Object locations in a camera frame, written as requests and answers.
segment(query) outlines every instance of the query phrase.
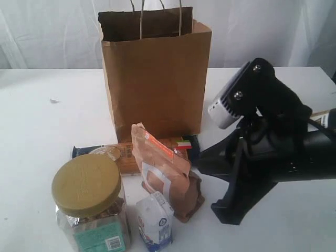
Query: white carton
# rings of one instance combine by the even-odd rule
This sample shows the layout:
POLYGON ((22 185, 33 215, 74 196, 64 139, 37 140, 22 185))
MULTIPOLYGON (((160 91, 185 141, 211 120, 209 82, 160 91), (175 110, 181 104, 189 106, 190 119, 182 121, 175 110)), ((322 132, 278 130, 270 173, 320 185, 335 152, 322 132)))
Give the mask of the white carton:
POLYGON ((173 242, 174 211, 160 192, 137 202, 139 232, 150 252, 173 242))

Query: plastic jar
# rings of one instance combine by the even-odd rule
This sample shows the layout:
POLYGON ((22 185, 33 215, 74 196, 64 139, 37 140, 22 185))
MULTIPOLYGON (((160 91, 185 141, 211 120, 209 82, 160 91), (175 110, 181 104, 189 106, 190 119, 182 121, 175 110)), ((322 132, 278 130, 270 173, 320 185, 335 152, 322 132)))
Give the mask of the plastic jar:
POLYGON ((75 251, 120 252, 130 246, 121 175, 106 155, 78 156, 52 181, 59 227, 75 251))

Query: paper bag handle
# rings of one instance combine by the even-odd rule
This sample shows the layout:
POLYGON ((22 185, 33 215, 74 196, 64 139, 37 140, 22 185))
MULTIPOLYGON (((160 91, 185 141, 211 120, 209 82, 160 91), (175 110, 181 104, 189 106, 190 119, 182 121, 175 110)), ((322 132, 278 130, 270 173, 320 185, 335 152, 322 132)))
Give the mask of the paper bag handle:
MULTIPOLYGON (((182 29, 182 2, 181 2, 181 0, 179 0, 179 2, 180 2, 180 23, 178 25, 178 29, 179 29, 178 35, 180 36, 181 35, 181 29, 182 29)), ((142 19, 143 19, 144 3, 145 3, 145 0, 142 0, 141 13, 140 13, 140 39, 142 39, 142 19)), ((160 0, 160 3, 162 4, 163 10, 165 10, 162 0, 160 0)))

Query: green label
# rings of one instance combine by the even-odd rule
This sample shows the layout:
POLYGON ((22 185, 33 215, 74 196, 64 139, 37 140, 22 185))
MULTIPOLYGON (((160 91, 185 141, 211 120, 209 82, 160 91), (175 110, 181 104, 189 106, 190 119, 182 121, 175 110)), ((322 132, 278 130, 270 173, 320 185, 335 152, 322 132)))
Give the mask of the green label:
POLYGON ((125 243, 119 222, 74 234, 81 252, 122 252, 125 243))

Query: brown paper bag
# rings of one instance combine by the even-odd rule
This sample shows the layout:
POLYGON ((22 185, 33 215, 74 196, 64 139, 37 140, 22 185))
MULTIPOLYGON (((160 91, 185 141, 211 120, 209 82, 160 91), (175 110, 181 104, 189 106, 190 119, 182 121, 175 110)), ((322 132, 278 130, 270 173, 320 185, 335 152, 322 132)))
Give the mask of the brown paper bag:
POLYGON ((131 125, 139 121, 156 138, 200 133, 212 32, 193 20, 192 7, 181 12, 181 23, 179 8, 144 11, 142 19, 141 12, 99 13, 119 142, 131 140, 131 125))
POLYGON ((190 161, 160 143, 142 123, 132 125, 132 142, 142 186, 149 193, 161 192, 175 216, 187 222, 204 202, 201 179, 190 170, 190 161))

